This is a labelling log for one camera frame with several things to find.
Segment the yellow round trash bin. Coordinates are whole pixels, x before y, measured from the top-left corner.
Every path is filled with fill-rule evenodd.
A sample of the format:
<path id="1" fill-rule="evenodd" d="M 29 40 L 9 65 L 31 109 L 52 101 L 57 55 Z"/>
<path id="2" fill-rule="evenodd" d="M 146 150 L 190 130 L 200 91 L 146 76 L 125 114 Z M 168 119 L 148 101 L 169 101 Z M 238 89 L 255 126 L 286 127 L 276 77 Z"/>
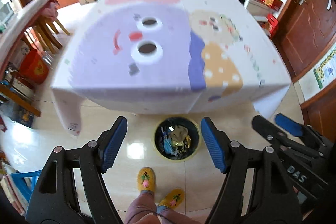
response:
<path id="1" fill-rule="evenodd" d="M 186 117 L 165 118 L 154 130 L 153 146 L 168 161 L 183 162 L 191 159 L 201 142 L 199 126 Z"/>

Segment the blue plastic stool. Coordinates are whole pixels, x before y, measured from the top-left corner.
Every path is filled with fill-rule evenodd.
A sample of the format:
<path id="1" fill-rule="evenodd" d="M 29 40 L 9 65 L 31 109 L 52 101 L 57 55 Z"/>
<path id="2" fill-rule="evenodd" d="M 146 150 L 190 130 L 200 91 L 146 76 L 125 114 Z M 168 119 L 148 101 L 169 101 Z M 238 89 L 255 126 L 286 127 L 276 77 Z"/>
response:
<path id="1" fill-rule="evenodd" d="M 36 170 L 33 172 L 7 174 L 7 179 L 19 201 L 23 201 L 26 204 L 29 203 L 41 172 L 41 170 Z"/>

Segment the left yellow knitted slipper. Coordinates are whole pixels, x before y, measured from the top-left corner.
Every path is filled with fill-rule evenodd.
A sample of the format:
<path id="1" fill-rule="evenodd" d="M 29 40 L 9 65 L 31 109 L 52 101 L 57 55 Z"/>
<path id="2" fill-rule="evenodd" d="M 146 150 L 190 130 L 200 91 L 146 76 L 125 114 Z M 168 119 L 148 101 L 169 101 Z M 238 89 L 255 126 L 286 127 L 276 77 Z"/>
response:
<path id="1" fill-rule="evenodd" d="M 143 167 L 137 175 L 137 188 L 141 191 L 155 192 L 156 180 L 155 173 L 149 167 Z"/>

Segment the yellow knitted slipper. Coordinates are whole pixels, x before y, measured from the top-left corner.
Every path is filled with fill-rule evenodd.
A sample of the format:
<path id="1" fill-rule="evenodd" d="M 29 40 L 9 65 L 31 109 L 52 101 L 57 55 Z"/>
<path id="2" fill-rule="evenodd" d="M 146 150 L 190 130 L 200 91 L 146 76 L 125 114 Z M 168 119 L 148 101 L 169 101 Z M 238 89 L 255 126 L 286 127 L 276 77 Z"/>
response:
<path id="1" fill-rule="evenodd" d="M 155 173 L 149 167 L 143 167 L 137 175 L 137 188 L 141 191 L 155 192 L 156 180 Z"/>
<path id="2" fill-rule="evenodd" d="M 176 188 L 168 193 L 165 198 L 163 198 L 158 206 L 164 206 L 169 209 L 176 209 L 185 199 L 185 191 L 180 188 Z"/>

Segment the right yellow knitted slipper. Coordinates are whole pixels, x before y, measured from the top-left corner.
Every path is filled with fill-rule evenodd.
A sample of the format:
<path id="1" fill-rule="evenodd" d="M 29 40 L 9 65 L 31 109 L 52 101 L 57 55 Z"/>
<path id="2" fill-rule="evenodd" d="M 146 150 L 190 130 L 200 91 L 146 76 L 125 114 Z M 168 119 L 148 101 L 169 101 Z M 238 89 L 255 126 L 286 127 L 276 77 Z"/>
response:
<path id="1" fill-rule="evenodd" d="M 176 209 L 185 199 L 185 191 L 180 188 L 176 188 L 168 193 L 165 198 L 163 198 L 158 206 L 164 206 L 169 209 Z"/>

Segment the brown wooden door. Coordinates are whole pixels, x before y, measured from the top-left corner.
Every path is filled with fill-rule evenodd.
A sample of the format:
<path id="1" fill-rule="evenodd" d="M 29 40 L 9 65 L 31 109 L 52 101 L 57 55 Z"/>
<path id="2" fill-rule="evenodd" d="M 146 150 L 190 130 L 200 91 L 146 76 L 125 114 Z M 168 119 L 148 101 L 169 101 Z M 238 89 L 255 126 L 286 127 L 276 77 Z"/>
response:
<path id="1" fill-rule="evenodd" d="M 335 38 L 334 0 L 288 0 L 272 41 L 292 80 L 301 78 Z"/>

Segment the white side cabinet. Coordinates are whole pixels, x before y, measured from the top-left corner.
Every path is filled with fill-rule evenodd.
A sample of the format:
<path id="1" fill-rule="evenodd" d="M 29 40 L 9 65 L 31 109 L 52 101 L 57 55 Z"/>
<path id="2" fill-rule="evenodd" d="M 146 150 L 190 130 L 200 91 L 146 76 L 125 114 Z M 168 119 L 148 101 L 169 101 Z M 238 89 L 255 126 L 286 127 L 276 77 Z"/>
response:
<path id="1" fill-rule="evenodd" d="M 260 0 L 238 0 L 252 16 L 267 16 L 275 11 Z"/>

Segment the cartoon patterned tablecloth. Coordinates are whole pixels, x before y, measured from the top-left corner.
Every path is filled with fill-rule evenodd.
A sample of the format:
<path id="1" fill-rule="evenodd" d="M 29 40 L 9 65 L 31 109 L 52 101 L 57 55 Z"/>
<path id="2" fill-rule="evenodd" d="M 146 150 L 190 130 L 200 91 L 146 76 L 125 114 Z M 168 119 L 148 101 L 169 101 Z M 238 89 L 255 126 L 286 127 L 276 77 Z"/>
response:
<path id="1" fill-rule="evenodd" d="M 249 101 L 269 118 L 291 85 L 276 47 L 238 0 L 99 0 L 51 84 L 63 127 L 80 105 L 134 114 L 205 113 Z"/>

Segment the red bag on floor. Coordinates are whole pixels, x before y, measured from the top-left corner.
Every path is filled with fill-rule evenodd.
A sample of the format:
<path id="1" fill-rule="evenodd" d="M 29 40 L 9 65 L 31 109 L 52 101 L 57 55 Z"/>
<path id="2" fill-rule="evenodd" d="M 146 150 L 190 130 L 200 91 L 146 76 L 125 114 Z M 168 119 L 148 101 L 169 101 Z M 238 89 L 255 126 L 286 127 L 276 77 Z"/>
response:
<path id="1" fill-rule="evenodd" d="M 40 85 L 46 80 L 49 67 L 42 59 L 39 51 L 32 49 L 21 62 L 19 73 L 29 81 Z"/>

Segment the wooden dining table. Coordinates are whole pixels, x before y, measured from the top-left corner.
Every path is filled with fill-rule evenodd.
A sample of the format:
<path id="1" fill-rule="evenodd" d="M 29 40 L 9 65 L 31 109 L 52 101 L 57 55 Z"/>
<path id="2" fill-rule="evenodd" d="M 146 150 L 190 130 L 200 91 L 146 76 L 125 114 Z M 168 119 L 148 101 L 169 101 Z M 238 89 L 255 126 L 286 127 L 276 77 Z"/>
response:
<path id="1" fill-rule="evenodd" d="M 28 28 L 31 27 L 35 31 L 42 47 L 52 54 L 63 47 L 51 32 L 58 33 L 54 23 L 57 23 L 66 35 L 70 35 L 57 19 L 57 6 L 57 0 L 33 0 L 15 15 L 4 33 L 1 34 L 1 80 L 9 71 L 8 67 L 14 67 L 9 81 L 1 83 L 1 94 L 37 117 L 40 117 L 41 112 L 34 108 L 30 101 L 13 90 L 13 83 L 14 79 L 22 80 L 33 91 L 37 85 L 19 73 L 21 62 L 30 50 L 36 49 L 43 57 L 42 51 L 37 46 L 32 46 L 26 38 L 25 32 Z"/>

